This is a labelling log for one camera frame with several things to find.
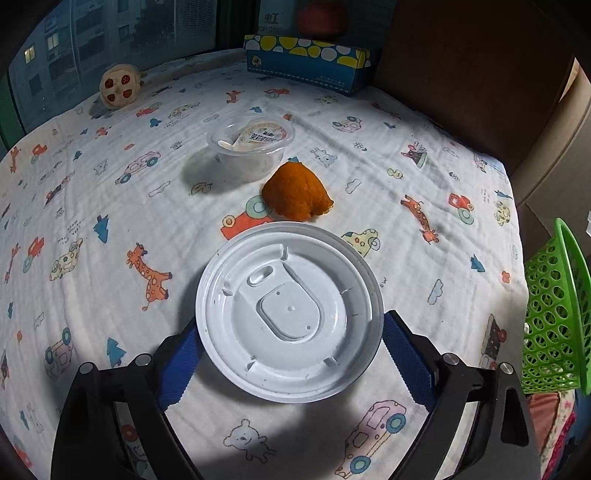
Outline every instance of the beige round toy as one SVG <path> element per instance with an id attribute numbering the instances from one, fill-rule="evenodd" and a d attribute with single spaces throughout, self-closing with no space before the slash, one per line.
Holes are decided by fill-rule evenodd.
<path id="1" fill-rule="evenodd" d="M 133 65 L 119 64 L 105 72 L 100 80 L 100 98 L 105 106 L 116 110 L 132 103 L 139 95 L 143 82 Z"/>

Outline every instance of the round white lid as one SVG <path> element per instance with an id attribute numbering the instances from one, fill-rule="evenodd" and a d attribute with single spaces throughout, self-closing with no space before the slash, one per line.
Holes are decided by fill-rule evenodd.
<path id="1" fill-rule="evenodd" d="M 378 283 L 349 244 L 298 222 L 232 238 L 197 289 L 197 327 L 217 368 L 267 400 L 344 390 L 373 360 L 384 325 Z"/>

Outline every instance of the basket rim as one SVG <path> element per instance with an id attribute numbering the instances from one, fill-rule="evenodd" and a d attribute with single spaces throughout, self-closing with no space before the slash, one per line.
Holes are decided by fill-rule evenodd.
<path id="1" fill-rule="evenodd" d="M 591 391 L 591 382 L 587 381 L 587 359 L 584 354 L 583 348 L 583 326 L 581 320 L 581 311 L 579 308 L 579 297 L 577 295 L 576 288 L 574 286 L 574 278 L 573 278 L 573 270 L 570 264 L 570 259 L 568 255 L 568 250 L 566 247 L 566 243 L 564 241 L 564 236 L 567 235 L 569 240 L 571 240 L 572 245 L 574 246 L 573 255 L 575 257 L 579 257 L 579 262 L 577 267 L 580 269 L 580 265 L 584 266 L 584 272 L 586 276 L 584 278 L 584 282 L 586 283 L 587 288 L 591 291 L 591 285 L 589 284 L 589 269 L 587 268 L 587 264 L 584 260 L 583 253 L 579 248 L 579 244 L 577 243 L 576 238 L 574 237 L 573 233 L 570 231 L 570 228 L 565 223 L 562 218 L 556 218 L 554 220 L 554 237 L 558 240 L 558 247 L 561 250 L 561 254 L 563 259 L 566 260 L 566 265 L 568 266 L 568 272 L 566 277 L 566 282 L 569 288 L 569 296 L 571 298 L 571 308 L 573 310 L 573 317 L 574 322 L 572 327 L 574 329 L 575 341 L 576 341 L 576 348 L 577 348 L 577 360 L 579 361 L 579 381 L 580 381 L 580 388 L 585 392 L 586 395 L 589 395 Z"/>

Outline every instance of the silver bolt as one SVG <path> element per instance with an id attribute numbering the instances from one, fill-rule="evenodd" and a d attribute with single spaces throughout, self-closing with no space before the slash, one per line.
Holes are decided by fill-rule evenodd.
<path id="1" fill-rule="evenodd" d="M 455 353 L 444 353 L 443 361 L 448 365 L 457 365 L 460 363 L 460 358 Z"/>
<path id="2" fill-rule="evenodd" d="M 91 362 L 85 362 L 83 363 L 80 368 L 78 369 L 78 371 L 82 374 L 82 375 L 86 375 L 89 374 L 90 372 L 92 372 L 92 369 L 95 366 L 91 363 Z"/>
<path id="3" fill-rule="evenodd" d="M 149 353 L 142 353 L 135 359 L 135 364 L 139 367 L 144 367 L 152 361 L 152 356 Z"/>
<path id="4" fill-rule="evenodd" d="M 507 364 L 505 362 L 501 363 L 500 369 L 504 374 L 511 375 L 513 373 L 513 365 Z"/>

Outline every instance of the cardboard box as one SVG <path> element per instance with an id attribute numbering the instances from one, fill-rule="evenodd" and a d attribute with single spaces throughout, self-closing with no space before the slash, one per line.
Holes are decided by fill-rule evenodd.
<path id="1" fill-rule="evenodd" d="M 349 95 L 374 75 L 378 53 L 279 35 L 246 35 L 248 71 L 298 80 Z"/>

